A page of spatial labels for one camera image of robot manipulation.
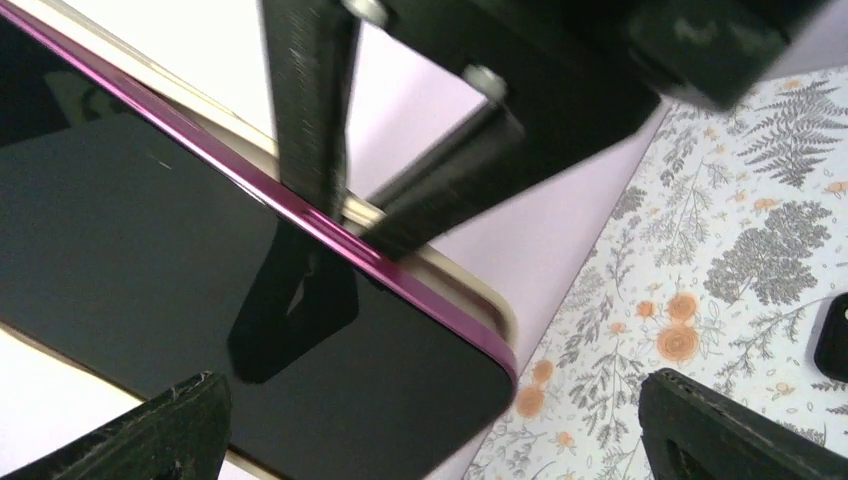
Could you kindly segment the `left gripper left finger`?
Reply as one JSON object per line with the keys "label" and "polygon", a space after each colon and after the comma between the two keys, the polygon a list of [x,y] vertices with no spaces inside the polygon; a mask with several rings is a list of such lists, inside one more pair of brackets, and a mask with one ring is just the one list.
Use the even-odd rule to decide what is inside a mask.
{"label": "left gripper left finger", "polygon": [[216,479],[231,438],[224,375],[201,372],[3,477]]}

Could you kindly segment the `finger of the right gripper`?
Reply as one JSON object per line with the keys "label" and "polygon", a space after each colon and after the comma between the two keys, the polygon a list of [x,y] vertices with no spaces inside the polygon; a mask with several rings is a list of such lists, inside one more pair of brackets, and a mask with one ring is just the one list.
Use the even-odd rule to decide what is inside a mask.
{"label": "finger of the right gripper", "polygon": [[359,21],[338,1],[263,0],[279,178],[339,219]]}

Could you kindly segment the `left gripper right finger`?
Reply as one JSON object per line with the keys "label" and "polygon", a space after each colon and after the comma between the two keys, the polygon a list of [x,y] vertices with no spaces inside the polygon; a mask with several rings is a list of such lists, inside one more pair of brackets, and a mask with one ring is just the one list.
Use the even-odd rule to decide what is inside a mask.
{"label": "left gripper right finger", "polygon": [[655,479],[845,479],[847,459],[669,368],[642,382]]}

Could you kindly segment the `phone with pink case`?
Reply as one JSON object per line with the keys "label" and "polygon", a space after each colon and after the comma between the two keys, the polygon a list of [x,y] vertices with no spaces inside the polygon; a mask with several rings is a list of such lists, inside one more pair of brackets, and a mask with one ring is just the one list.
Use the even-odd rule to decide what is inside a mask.
{"label": "phone with pink case", "polygon": [[224,375],[284,479],[422,479],[517,389],[500,332],[9,1],[1,319],[139,396]]}

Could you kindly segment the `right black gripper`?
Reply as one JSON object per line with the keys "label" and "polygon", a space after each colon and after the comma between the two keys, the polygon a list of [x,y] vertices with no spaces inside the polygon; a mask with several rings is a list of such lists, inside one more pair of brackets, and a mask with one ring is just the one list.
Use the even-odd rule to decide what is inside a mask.
{"label": "right black gripper", "polygon": [[485,97],[367,201],[403,258],[618,143],[668,95],[730,108],[821,1],[389,1],[384,30]]}

